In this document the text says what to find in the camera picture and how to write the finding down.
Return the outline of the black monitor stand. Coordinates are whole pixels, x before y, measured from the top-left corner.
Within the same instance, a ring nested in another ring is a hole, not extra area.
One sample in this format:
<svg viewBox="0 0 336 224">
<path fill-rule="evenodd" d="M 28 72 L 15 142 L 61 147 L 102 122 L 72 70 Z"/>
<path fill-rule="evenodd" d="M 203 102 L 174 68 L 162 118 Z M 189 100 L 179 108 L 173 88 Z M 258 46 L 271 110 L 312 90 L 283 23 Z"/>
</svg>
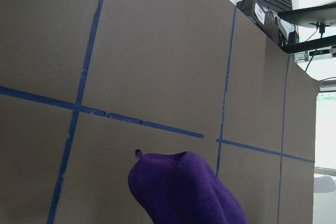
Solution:
<svg viewBox="0 0 336 224">
<path fill-rule="evenodd" d="M 319 33 L 323 34 L 326 28 L 335 26 L 335 3 L 279 12 L 278 17 L 297 26 L 317 28 Z M 295 54 L 334 45 L 335 35 L 293 45 L 286 45 L 281 49 L 288 54 Z"/>
</svg>

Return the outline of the purple towel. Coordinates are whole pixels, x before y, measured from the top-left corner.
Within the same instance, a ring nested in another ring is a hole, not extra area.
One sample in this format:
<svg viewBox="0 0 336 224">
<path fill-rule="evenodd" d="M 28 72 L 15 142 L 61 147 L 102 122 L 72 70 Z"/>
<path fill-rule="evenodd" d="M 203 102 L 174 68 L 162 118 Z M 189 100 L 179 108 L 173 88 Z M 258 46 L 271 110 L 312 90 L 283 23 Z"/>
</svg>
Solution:
<svg viewBox="0 0 336 224">
<path fill-rule="evenodd" d="M 247 223 L 238 200 L 193 152 L 135 150 L 129 189 L 154 223 Z"/>
</svg>

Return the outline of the black box with label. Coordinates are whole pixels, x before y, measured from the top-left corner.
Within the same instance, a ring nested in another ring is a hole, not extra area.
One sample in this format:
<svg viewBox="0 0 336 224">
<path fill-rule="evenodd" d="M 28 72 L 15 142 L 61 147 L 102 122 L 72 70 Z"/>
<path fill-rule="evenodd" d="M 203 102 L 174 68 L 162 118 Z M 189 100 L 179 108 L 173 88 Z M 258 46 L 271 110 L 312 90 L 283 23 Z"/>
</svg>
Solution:
<svg viewBox="0 0 336 224">
<path fill-rule="evenodd" d="M 287 44 L 287 32 L 280 18 L 272 11 L 264 10 L 259 1 L 242 0 L 237 2 L 236 6 L 278 46 Z"/>
</svg>

